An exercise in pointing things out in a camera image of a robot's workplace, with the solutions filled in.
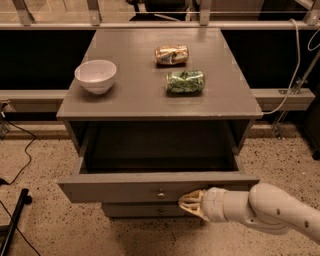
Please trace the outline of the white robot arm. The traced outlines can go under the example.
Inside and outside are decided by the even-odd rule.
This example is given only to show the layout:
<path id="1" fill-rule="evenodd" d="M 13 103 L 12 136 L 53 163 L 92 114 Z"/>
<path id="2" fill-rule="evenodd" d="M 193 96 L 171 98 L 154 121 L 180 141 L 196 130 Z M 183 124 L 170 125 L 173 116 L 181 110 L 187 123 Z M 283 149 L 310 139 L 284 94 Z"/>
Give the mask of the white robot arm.
<path id="1" fill-rule="evenodd" d="M 178 203 L 205 221 L 239 222 L 277 235 L 294 229 L 320 244 L 320 211 L 271 184 L 259 183 L 249 191 L 196 190 L 183 195 Z"/>

